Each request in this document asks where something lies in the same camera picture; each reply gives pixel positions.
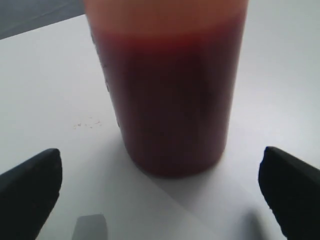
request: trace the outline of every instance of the white table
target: white table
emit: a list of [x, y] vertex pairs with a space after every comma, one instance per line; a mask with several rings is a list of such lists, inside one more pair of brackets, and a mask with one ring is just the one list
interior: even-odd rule
[[284, 239], [257, 174], [268, 145], [320, 168], [319, 43], [318, 0], [252, 0], [223, 159], [163, 180], [125, 151], [84, 16], [1, 40], [0, 172], [61, 150], [60, 198], [38, 240], [71, 240], [95, 214], [108, 240]]

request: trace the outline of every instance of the juice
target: juice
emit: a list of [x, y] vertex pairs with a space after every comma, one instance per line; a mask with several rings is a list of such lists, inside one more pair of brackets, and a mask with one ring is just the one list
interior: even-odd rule
[[[214, 165], [226, 145], [247, 2], [225, 0], [212, 16], [207, 8], [224, 1], [198, 0], [207, 5], [197, 4], [201, 10], [190, 20], [196, 1], [167, 12], [160, 5], [179, 0], [141, 1], [140, 8], [86, 4], [123, 141], [147, 172], [195, 174]], [[98, 13], [103, 4], [109, 16]]]

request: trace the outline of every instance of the table surface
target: table surface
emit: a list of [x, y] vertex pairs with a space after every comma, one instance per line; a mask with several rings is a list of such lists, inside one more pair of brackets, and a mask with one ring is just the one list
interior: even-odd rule
[[319, 43], [319, 1], [252, 0], [222, 160], [166, 180], [126, 153], [85, 16], [1, 40], [0, 171], [60, 149], [60, 198], [38, 240], [105, 240], [76, 232], [92, 215], [108, 240], [285, 239], [259, 163], [272, 145], [320, 168]]

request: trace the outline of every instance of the dark background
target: dark background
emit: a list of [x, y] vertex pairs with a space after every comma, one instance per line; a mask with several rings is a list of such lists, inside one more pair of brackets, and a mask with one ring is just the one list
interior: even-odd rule
[[0, 39], [84, 14], [83, 0], [0, 0]]

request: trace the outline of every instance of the red liquid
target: red liquid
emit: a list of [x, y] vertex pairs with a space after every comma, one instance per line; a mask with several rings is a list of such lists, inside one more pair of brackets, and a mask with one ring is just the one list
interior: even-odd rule
[[92, 28], [126, 149], [143, 170], [181, 177], [221, 157], [245, 16], [176, 36]]

